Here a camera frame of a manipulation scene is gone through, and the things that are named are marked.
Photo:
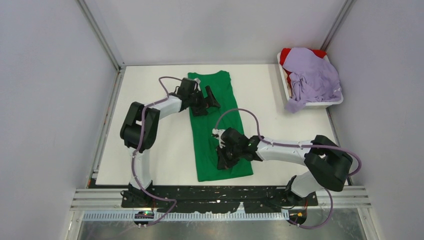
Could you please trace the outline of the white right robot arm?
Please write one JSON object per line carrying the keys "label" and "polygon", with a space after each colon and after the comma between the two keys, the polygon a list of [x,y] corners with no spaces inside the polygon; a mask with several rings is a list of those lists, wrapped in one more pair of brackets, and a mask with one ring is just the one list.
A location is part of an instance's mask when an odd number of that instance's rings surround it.
{"label": "white right robot arm", "polygon": [[321,189],[341,192],[353,163],[348,153],[324,135],[316,135],[311,141],[276,142],[260,135],[246,137],[229,127],[214,128],[212,136],[218,140],[218,170],[230,169],[241,159],[307,167],[307,172],[293,176],[285,187],[285,198],[291,205],[299,205],[309,194]]}

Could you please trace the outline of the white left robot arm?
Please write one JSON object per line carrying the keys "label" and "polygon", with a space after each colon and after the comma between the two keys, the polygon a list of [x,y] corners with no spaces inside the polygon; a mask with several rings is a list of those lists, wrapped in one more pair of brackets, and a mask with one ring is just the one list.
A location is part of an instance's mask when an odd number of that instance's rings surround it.
{"label": "white left robot arm", "polygon": [[157,137],[159,121],[190,109],[195,117],[206,116],[208,109],[220,108],[211,87],[200,87],[198,78],[182,78],[173,92],[165,91],[163,99],[148,104],[131,103],[120,129],[120,138],[131,153],[131,179],[124,197],[133,196],[141,207],[153,202],[153,193],[147,190],[153,180],[150,174],[150,149]]}

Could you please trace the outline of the green t-shirt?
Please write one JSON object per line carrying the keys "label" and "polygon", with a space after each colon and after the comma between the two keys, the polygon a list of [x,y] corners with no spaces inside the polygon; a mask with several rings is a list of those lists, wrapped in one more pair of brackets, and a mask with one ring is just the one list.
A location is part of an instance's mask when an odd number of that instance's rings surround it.
{"label": "green t-shirt", "polygon": [[206,87],[209,86],[220,104],[220,108],[209,108],[207,115],[194,116],[192,111],[189,112],[197,180],[199,182],[219,181],[253,175],[252,164],[245,159],[241,159],[235,166],[228,169],[217,168],[216,148],[219,146],[219,141],[212,136],[213,129],[224,112],[238,107],[230,73],[224,70],[212,74],[189,72],[187,76],[189,79],[200,80],[200,88],[205,96],[207,95]]}

